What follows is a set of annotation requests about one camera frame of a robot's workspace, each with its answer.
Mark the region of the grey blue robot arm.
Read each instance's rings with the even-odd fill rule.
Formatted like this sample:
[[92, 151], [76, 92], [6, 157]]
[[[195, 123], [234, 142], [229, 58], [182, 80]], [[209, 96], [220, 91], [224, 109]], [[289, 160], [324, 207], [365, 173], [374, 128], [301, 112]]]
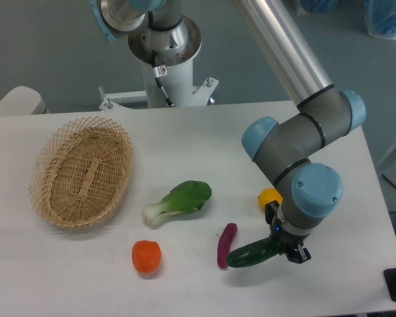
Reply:
[[[280, 1], [235, 5], [298, 114], [283, 123], [261, 118], [242, 136], [246, 153], [281, 200], [265, 204], [269, 237], [229, 251], [226, 265], [248, 267], [281, 254], [301, 264], [311, 258], [304, 240], [343, 194], [337, 172], [311, 162], [310, 155], [360, 126], [365, 105], [355, 92], [335, 88]], [[201, 47], [200, 34], [181, 7], [180, 1], [90, 2], [106, 39], [114, 42], [126, 36], [132, 54], [144, 64], [149, 108], [191, 106], [198, 97], [191, 73], [177, 74]]]

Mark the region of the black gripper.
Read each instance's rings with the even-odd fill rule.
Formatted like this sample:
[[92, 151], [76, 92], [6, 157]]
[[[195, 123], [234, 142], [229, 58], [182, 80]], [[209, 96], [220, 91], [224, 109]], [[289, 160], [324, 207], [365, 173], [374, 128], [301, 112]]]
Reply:
[[288, 261], [302, 264], [311, 259], [308, 249], [303, 247], [308, 236], [303, 229], [291, 227], [289, 223], [277, 218], [279, 202], [274, 200], [265, 205], [265, 222], [271, 226], [271, 237], [282, 242], [280, 254], [286, 254]]

